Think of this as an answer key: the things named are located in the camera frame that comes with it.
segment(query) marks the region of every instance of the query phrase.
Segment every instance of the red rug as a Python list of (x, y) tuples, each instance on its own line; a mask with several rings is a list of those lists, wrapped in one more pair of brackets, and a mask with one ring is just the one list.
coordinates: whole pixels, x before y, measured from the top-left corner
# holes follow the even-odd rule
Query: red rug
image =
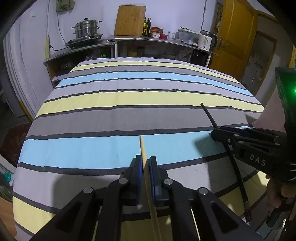
[(1, 146), (0, 154), (15, 167), (30, 126), (27, 123), (9, 128)]

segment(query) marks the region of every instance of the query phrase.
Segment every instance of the silver screw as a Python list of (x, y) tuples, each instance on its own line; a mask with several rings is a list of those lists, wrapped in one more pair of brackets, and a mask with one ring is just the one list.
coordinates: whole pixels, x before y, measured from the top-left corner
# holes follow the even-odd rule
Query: silver screw
[(166, 179), (164, 179), (164, 184), (166, 184), (166, 185), (171, 185), (172, 183), (173, 183), (173, 180), (172, 179), (170, 179), (170, 178), (166, 178)]
[(200, 189), (198, 189), (198, 192), (202, 195), (206, 195), (208, 193), (206, 188), (200, 188)]
[(126, 184), (128, 182), (128, 180), (125, 177), (120, 178), (118, 181), (120, 184)]
[(83, 189), (83, 192), (84, 192), (85, 194), (89, 194), (89, 193), (91, 193), (92, 191), (93, 191), (93, 189), (92, 189), (91, 187), (86, 187), (86, 188)]

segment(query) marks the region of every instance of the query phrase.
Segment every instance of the wooden floor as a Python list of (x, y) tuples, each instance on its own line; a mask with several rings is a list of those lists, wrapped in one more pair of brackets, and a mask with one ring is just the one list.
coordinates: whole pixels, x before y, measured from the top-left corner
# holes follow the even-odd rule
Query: wooden floor
[(12, 203), (0, 198), (0, 217), (13, 237), (16, 236), (15, 220), (13, 218)]

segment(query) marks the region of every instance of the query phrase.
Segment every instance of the tablecloth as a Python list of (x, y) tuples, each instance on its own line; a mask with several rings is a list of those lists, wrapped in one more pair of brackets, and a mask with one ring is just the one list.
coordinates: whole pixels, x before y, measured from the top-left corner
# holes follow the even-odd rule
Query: tablecloth
[[(263, 111), (237, 80), (218, 71), (161, 58), (81, 62), (41, 106), (17, 165), (13, 209), (17, 238), (29, 240), (84, 187), (106, 187), (141, 154), (155, 155), (170, 178), (210, 189), (238, 216), (244, 206), (211, 122), (250, 127)], [(237, 161), (257, 230), (267, 216), (267, 180)], [(169, 210), (158, 211), (163, 240), (171, 240)], [(123, 208), (121, 240), (153, 240), (147, 202)]]

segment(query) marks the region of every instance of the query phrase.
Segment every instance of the human hand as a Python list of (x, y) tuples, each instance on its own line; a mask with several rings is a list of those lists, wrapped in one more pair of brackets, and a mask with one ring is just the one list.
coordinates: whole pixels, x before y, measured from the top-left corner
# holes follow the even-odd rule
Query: human hand
[[(267, 184), (267, 199), (266, 205), (270, 211), (273, 211), (275, 208), (281, 206), (281, 197), (280, 193), (284, 197), (295, 197), (296, 195), (296, 184), (286, 184), (281, 183), (270, 176), (266, 175), (266, 178), (269, 179)], [(289, 217), (289, 220), (293, 220), (296, 214), (296, 205), (293, 207), (293, 211)]]

